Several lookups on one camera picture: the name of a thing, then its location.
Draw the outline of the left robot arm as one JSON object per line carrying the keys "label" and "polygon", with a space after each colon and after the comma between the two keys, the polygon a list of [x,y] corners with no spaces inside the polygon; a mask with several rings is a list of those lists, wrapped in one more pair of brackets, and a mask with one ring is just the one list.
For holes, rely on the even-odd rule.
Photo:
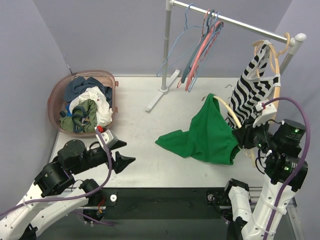
{"label": "left robot arm", "polygon": [[73,210],[100,203],[102,188],[106,183],[98,184],[93,178],[84,180],[66,197],[60,197],[60,194],[75,184],[75,175],[100,165],[107,165],[108,178],[111,172],[121,173],[136,160],[118,151],[112,156],[112,150],[124,146],[126,142],[121,140],[111,146],[103,143],[96,148],[87,148],[78,139],[68,141],[52,162],[45,165],[35,177],[19,203],[0,214],[3,217],[0,221],[0,238],[36,239],[47,227]]}

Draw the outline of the green tank top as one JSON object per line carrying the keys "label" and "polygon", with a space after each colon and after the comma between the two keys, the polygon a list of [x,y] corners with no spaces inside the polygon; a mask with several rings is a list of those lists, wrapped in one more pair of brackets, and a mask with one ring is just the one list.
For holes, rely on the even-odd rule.
{"label": "green tank top", "polygon": [[210,93],[199,112],[192,118],[189,129],[161,135],[155,144],[182,158],[218,165],[232,166],[239,153],[239,143],[221,115],[219,101]]}

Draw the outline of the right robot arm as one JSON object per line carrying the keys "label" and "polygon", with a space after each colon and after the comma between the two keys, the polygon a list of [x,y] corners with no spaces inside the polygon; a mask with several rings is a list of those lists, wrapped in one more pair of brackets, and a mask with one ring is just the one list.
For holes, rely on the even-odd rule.
{"label": "right robot arm", "polygon": [[231,204],[232,219],[228,225],[228,240],[272,240],[283,215],[287,213],[288,203],[302,187],[308,172],[308,164],[303,162],[297,174],[285,184],[297,169],[302,150],[300,141],[306,127],[294,120],[279,122],[278,130],[272,134],[269,124],[252,126],[250,121],[232,134],[243,149],[256,147],[257,162],[264,163],[263,187],[254,210],[248,184],[230,179],[222,190],[221,197]]}

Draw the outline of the cream yellow hanger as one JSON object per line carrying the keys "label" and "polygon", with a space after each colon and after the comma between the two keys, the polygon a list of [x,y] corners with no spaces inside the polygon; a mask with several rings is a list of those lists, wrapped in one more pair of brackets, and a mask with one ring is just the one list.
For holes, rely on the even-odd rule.
{"label": "cream yellow hanger", "polygon": [[[238,119],[238,117],[236,116],[235,112],[232,110],[232,108],[219,96],[214,94],[213,98],[216,99],[219,103],[221,103],[227,109],[227,112],[233,118],[234,122],[236,123],[236,126],[238,127],[238,129],[240,129],[242,127],[242,124],[241,124],[240,120]],[[257,169],[256,157],[255,157],[254,151],[252,149],[246,150],[245,155],[251,160],[252,167]]]}

